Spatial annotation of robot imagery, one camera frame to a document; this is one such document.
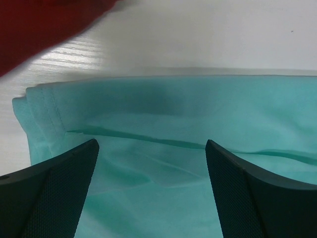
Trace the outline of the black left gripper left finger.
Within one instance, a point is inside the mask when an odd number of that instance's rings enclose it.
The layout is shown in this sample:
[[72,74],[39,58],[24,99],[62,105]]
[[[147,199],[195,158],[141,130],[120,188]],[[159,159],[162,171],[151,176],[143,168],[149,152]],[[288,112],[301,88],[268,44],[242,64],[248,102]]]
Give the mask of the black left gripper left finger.
[[99,153],[91,139],[0,178],[2,238],[72,238]]

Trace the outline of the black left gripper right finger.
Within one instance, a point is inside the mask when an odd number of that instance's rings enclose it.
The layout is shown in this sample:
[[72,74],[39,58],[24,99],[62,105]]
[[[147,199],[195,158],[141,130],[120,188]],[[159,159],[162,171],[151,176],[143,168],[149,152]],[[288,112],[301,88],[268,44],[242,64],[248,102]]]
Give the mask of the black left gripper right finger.
[[315,184],[272,173],[212,140],[205,152],[223,237],[317,236]]

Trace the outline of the teal t shirt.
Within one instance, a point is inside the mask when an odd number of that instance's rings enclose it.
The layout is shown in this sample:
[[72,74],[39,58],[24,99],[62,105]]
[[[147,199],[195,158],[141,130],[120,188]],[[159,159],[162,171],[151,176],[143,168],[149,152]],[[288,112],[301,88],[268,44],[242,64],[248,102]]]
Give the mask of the teal t shirt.
[[78,238],[220,238],[205,145],[317,181],[317,80],[102,78],[43,84],[13,111],[37,164],[90,139],[99,156]]

